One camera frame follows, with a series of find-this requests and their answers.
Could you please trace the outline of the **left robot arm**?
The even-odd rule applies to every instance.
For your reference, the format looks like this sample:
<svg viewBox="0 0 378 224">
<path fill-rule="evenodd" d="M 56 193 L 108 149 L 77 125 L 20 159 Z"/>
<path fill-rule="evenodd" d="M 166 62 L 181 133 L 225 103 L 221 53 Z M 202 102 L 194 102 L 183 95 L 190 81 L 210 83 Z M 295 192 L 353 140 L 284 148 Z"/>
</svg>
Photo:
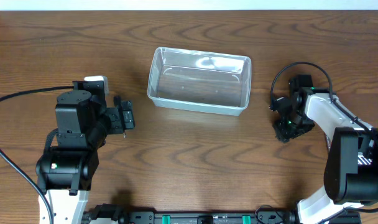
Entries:
<svg viewBox="0 0 378 224">
<path fill-rule="evenodd" d="M 134 129 L 132 103 L 114 97 L 109 108 L 106 76 L 74 81 L 71 91 L 57 97 L 57 128 L 47 136 L 37 161 L 37 184 L 45 197 L 39 199 L 40 223 L 129 223 L 118 205 L 97 205 L 86 212 L 92 178 L 98 168 L 98 149 L 112 134 Z"/>
</svg>

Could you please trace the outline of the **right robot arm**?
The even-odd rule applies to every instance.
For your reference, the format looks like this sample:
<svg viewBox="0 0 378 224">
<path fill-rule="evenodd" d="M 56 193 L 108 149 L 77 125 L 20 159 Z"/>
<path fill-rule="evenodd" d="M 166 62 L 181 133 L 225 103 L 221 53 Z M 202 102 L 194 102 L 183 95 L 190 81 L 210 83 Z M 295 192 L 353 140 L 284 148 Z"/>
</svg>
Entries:
<svg viewBox="0 0 378 224">
<path fill-rule="evenodd" d="M 271 98 L 280 118 L 273 124 L 279 141 L 288 142 L 319 126 L 329 143 L 323 186 L 300 200 L 282 223 L 359 221 L 378 212 L 378 128 L 343 106 L 332 89 L 292 87 L 289 97 Z"/>
</svg>

